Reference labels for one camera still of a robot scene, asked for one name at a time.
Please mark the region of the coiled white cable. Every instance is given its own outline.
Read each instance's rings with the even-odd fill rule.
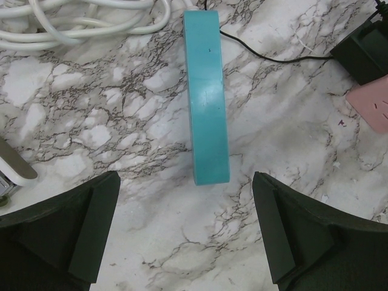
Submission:
[[[155,24],[135,27],[152,9],[154,0],[5,0],[0,8],[0,49],[35,51],[56,47],[57,45],[75,45],[95,36],[107,36],[118,33],[143,35],[162,29],[171,17],[170,0],[159,0],[163,4],[163,16]],[[85,17],[49,17],[47,12],[53,8],[73,1],[89,4]],[[191,0],[183,0],[190,8]],[[139,10],[130,20],[112,24],[96,18],[98,7],[110,7],[123,10]],[[58,30],[59,25],[74,25],[70,30]],[[36,33],[36,28],[46,32]]]

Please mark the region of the pink power strip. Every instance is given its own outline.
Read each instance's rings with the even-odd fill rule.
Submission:
[[[388,75],[351,91],[346,99],[374,131],[388,132]]]

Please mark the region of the thin black wire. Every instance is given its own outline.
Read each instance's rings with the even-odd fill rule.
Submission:
[[[204,2],[204,8],[205,10],[207,10],[207,0],[205,0]],[[219,31],[220,34],[234,40],[234,41],[237,41],[239,42],[241,45],[243,45],[248,51],[250,51],[251,53],[253,53],[255,56],[259,57],[259,58],[262,58],[262,59],[265,59],[267,61],[271,61],[271,62],[277,62],[279,64],[291,64],[293,62],[300,62],[300,61],[304,61],[305,59],[318,59],[318,60],[328,60],[328,59],[333,59],[334,57],[333,56],[303,56],[301,58],[296,58],[296,59],[289,59],[289,60],[285,60],[285,61],[282,61],[282,60],[279,60],[279,59],[272,59],[272,58],[269,58],[267,56],[264,56],[256,51],[254,51],[249,45],[247,45],[245,42],[243,42],[241,39],[237,38],[236,36],[233,36],[233,35],[230,35],[226,32],[223,32],[222,30]]]

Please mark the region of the turquoise bar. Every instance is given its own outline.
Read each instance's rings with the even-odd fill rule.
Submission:
[[[229,147],[218,12],[185,11],[183,22],[194,181],[226,183]]]

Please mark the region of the marble surface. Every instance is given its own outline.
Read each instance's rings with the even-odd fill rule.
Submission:
[[[371,131],[346,103],[355,83],[335,61],[273,64],[223,38],[232,177],[196,187],[178,2],[154,35],[0,52],[0,135],[39,173],[39,183],[0,214],[117,170],[121,193],[92,291],[277,290],[253,204],[253,173],[387,222],[388,136]],[[374,6],[211,2],[225,32],[279,59],[327,54]]]

